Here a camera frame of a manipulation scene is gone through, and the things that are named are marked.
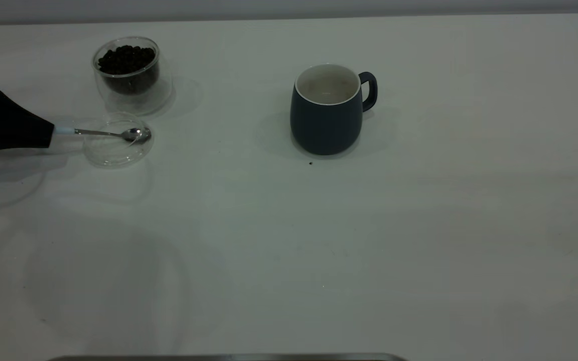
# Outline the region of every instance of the dark blue mug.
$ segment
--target dark blue mug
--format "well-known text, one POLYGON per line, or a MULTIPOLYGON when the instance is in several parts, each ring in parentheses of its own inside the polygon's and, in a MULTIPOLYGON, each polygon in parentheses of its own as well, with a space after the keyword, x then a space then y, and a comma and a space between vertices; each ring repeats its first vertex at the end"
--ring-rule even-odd
POLYGON ((358 139, 363 112, 378 98, 378 83, 371 73, 356 75, 336 64, 320 64, 296 78, 291 104, 291 131, 309 153, 340 153, 358 139), (369 82, 363 101, 360 85, 369 82))

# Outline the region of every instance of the mug handle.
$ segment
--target mug handle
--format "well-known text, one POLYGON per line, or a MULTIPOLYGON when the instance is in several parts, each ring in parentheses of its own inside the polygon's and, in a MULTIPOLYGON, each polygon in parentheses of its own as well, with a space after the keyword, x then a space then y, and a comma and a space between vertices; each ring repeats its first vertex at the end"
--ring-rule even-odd
POLYGON ((360 85, 364 82, 369 82, 369 95, 367 100, 363 101, 363 112, 371 109, 374 104, 376 104, 376 99, 378 99, 378 82, 376 82, 376 76, 369 71, 365 71, 358 75, 360 77, 360 85))

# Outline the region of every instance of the metal spoon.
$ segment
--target metal spoon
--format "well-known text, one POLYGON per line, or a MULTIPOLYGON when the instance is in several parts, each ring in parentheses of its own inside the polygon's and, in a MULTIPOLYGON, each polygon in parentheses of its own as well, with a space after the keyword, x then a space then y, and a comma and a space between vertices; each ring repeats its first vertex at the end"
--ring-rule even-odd
POLYGON ((55 134, 80 134, 80 135, 109 135, 111 137, 120 137, 127 142, 137 142, 142 144, 151 139, 151 130, 144 127, 144 131, 140 128, 131 128, 125 130, 120 134, 110 132, 99 132, 98 130, 85 130, 76 128, 65 128, 62 126, 55 126, 55 134))

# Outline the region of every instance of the white wall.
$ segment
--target white wall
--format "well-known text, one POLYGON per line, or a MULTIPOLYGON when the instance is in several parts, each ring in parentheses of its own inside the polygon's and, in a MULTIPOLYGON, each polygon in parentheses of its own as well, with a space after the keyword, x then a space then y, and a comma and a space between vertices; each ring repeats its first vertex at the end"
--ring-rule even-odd
POLYGON ((578 12, 578 0, 0 0, 0 24, 578 12))

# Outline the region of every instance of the mug rim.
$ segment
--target mug rim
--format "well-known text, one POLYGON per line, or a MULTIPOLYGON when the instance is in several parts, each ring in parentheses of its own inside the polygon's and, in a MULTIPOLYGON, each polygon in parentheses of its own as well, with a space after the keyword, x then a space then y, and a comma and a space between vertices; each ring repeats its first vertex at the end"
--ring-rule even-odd
POLYGON ((360 88, 361 88, 360 85, 361 85, 361 84, 360 84, 360 76, 358 76, 358 74, 356 74, 355 71, 351 70, 351 68, 349 68, 348 66, 344 66, 344 65, 342 65, 342 64, 337 64, 337 63, 321 63, 321 64, 315 64, 315 65, 309 66, 309 68, 301 71, 300 74, 298 74, 298 76, 296 76, 296 80, 294 81, 294 89, 296 90, 296 92, 298 93, 298 95, 299 95, 301 98, 303 98, 304 100, 309 101, 309 102, 312 103, 312 104, 315 104, 315 105, 323 105, 324 107, 333 107, 333 106, 335 106, 335 105, 344 104, 344 103, 347 103, 347 101, 350 101, 350 100, 352 100, 353 98, 356 98, 356 95, 358 95, 358 92, 360 92, 360 88), (356 76, 356 80, 357 80, 356 92, 354 92, 354 95, 353 95, 353 96, 350 96, 349 98, 347 98, 347 99, 344 100, 344 101, 340 101, 339 103, 332 103, 332 104, 318 103, 317 101, 310 100, 309 98, 307 98, 306 96, 304 96, 304 95, 300 92, 300 89, 298 89, 298 79, 300 79, 300 77, 305 73, 305 71, 307 71, 307 70, 309 70, 309 69, 312 69, 312 68, 319 67, 319 66, 339 66, 340 68, 344 68, 344 69, 346 69, 346 70, 348 70, 348 71, 351 71, 351 73, 352 73, 354 76, 356 76))

